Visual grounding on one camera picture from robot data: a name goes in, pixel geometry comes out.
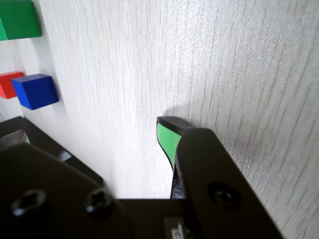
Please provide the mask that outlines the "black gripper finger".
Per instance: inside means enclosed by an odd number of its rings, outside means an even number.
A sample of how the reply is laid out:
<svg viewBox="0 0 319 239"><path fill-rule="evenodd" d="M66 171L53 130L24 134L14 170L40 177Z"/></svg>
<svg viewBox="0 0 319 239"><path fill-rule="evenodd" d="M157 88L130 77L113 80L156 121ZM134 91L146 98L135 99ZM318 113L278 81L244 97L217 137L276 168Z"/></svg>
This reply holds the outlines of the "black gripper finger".
<svg viewBox="0 0 319 239"><path fill-rule="evenodd" d="M28 119L15 117L0 123L1 136L5 136L20 129L25 131L26 136L32 145L35 145L59 160L64 161L97 182L100 186L103 186L104 180L101 176L95 173L91 168L71 154L67 149L62 147L59 143L54 141Z"/></svg>
<svg viewBox="0 0 319 239"><path fill-rule="evenodd" d="M184 198L175 168L175 153L184 132L192 127L195 126L179 117L157 117L157 140L173 171L170 199Z"/></svg>

